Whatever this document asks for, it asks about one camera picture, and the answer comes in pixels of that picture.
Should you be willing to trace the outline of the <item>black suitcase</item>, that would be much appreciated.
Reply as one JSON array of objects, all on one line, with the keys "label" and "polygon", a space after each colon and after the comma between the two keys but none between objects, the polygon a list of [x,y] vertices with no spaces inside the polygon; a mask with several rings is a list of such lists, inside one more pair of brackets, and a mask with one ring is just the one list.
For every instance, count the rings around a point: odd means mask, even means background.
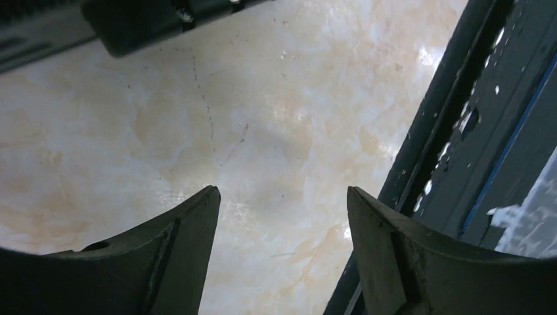
[{"label": "black suitcase", "polygon": [[2,1],[1,73],[94,39],[116,58],[258,5],[231,0]]}]

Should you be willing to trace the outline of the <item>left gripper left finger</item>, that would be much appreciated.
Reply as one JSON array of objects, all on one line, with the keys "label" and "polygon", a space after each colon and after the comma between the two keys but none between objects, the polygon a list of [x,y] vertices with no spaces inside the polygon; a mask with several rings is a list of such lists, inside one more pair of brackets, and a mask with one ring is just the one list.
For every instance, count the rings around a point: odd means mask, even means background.
[{"label": "left gripper left finger", "polygon": [[2,314],[197,314],[221,194],[173,209],[81,251],[1,250]]}]

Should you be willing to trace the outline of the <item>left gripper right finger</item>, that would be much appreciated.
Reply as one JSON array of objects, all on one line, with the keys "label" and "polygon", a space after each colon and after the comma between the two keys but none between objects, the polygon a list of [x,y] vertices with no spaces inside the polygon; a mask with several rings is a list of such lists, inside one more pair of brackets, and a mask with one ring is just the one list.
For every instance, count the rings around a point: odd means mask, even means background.
[{"label": "left gripper right finger", "polygon": [[347,214],[369,314],[556,313],[556,259],[458,241],[354,186]]}]

